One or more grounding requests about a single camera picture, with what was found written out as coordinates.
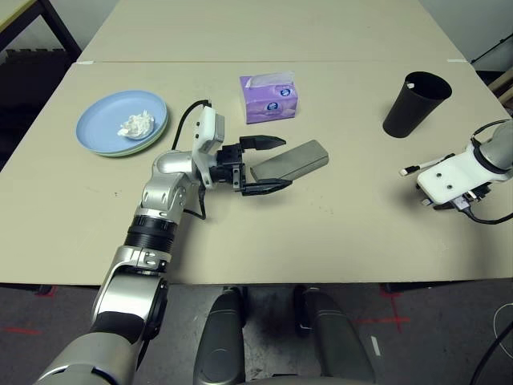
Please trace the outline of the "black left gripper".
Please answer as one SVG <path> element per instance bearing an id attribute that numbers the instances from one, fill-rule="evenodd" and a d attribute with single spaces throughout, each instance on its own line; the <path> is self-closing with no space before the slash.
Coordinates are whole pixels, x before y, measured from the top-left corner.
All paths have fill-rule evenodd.
<path id="1" fill-rule="evenodd" d="M 234 189 L 241 189 L 244 197 L 268 195 L 287 188 L 293 183 L 291 180 L 264 179 L 245 183 L 242 157 L 247 149 L 270 150 L 285 144 L 285 140 L 276 136 L 241 136 L 239 144 L 223 146 L 216 152 L 216 164 L 210 168 L 210 177 L 215 183 L 226 183 Z"/>

